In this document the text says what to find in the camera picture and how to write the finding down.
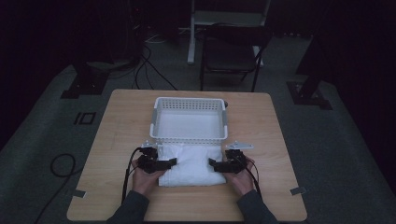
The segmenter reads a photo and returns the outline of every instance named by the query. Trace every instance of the black chair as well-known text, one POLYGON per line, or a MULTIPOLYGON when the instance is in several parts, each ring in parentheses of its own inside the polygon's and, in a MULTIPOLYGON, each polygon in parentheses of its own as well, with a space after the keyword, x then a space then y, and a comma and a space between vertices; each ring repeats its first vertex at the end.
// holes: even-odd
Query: black chair
POLYGON ((205 73, 241 74, 241 82, 247 74, 254 73, 251 91, 256 86, 262 61, 262 51, 268 45, 272 33, 265 26, 245 26, 215 23, 205 28, 201 60, 201 91, 205 73), (253 46, 259 47, 254 53, 253 46))

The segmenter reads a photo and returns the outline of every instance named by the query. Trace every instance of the white plastic basket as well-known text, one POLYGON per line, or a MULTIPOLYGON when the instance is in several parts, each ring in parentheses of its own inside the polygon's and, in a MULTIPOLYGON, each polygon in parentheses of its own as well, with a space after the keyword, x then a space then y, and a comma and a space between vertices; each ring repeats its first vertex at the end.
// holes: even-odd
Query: white plastic basket
POLYGON ((149 134, 158 144, 220 145, 228 136, 224 101, 159 97, 155 101, 149 134))

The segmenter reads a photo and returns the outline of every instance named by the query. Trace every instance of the dark sleeve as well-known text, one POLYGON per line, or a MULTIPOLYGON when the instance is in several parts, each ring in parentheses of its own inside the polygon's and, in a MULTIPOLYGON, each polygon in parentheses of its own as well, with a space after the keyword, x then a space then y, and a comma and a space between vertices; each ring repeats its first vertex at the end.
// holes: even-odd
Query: dark sleeve
POLYGON ((142 223, 149 207, 149 199, 133 190, 129 191, 116 213, 107 220, 107 224, 142 223))
POLYGON ((251 190, 249 193, 242 196, 237 202, 239 210, 244 216, 245 223, 278 223, 274 215, 268 210, 267 206, 262 201, 262 198, 256 192, 251 190))

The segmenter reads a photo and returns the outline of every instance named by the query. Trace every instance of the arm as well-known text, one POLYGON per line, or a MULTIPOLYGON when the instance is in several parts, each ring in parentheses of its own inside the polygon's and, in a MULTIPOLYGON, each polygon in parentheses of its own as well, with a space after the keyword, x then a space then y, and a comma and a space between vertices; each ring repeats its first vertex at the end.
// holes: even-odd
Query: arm
MULTIPOLYGON (((254 160, 247 158, 247 168, 250 170, 254 160)), ((262 198, 253 188, 253 180, 248 171, 243 170, 238 174, 225 173, 227 182, 233 185, 235 192, 241 196, 237 204, 244 216, 245 223, 278 223, 274 215, 268 210, 262 198)))
POLYGON ((148 196, 156 185, 157 179, 165 173, 165 171, 157 171, 148 174, 137 167, 136 161, 132 162, 132 166, 134 167, 132 190, 116 213, 107 220, 108 224, 142 223, 149 207, 148 196))

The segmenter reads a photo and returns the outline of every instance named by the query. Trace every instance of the white cloth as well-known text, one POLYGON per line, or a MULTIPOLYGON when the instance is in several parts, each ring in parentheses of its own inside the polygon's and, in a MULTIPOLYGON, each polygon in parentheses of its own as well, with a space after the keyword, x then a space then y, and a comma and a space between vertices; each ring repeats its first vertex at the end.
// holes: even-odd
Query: white cloth
POLYGON ((221 146, 164 144, 159 148, 160 161, 173 158, 177 158, 177 164, 160 177, 160 186, 211 186, 226 182, 224 176, 209 165, 209 158, 222 161, 221 146))

